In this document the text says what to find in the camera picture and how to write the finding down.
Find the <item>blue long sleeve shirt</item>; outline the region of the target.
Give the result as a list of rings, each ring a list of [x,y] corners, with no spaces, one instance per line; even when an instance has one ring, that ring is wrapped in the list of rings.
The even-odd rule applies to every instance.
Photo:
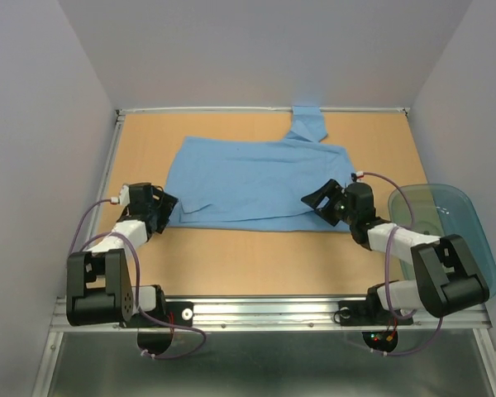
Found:
[[[171,227],[259,232],[348,232],[331,226],[302,197],[329,179],[348,185],[355,168],[346,149],[324,143],[319,108],[293,108],[279,141],[222,141],[188,136],[170,166],[164,189],[178,199]]]

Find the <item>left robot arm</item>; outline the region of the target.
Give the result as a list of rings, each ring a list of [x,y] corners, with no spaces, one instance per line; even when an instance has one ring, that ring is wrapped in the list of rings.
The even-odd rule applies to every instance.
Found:
[[[139,305],[139,288],[131,286],[127,258],[139,264],[137,249],[169,224],[178,199],[151,183],[124,184],[120,192],[92,204],[79,221],[82,227],[97,206],[103,203],[122,207],[109,232],[100,233],[75,250],[77,237],[69,249],[66,264],[66,317],[79,327],[104,323],[125,323],[139,308],[148,325],[166,320],[167,305],[150,297]]]

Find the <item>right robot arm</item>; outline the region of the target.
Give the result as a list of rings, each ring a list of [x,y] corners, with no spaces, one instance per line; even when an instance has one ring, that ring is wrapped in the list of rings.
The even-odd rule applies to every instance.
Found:
[[[487,280],[463,237],[426,235],[382,219],[372,188],[359,179],[346,187],[330,179],[301,200],[330,225],[348,225],[358,245],[413,266],[413,280],[385,280],[374,288],[376,295],[364,302],[370,321],[382,323],[392,314],[406,319],[419,309],[444,318],[489,300]]]

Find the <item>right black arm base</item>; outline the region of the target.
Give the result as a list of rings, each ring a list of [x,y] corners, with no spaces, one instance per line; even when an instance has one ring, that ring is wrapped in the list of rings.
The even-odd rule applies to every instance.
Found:
[[[365,327],[365,347],[374,352],[392,353],[398,345],[398,327],[413,325],[412,318],[399,319],[381,304],[365,300],[341,300],[332,316],[342,327]]]

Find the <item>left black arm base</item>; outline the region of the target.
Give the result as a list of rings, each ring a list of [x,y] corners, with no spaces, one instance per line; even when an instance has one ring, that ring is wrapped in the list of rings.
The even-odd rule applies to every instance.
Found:
[[[185,327],[193,326],[193,304],[191,302],[168,302],[164,308],[157,307],[148,311],[147,314],[164,323]],[[175,347],[175,337],[179,332],[177,328],[171,328],[167,332],[165,327],[151,322],[138,312],[134,313],[128,322],[119,323],[118,327],[136,330],[137,346],[156,356],[165,356],[170,348]]]

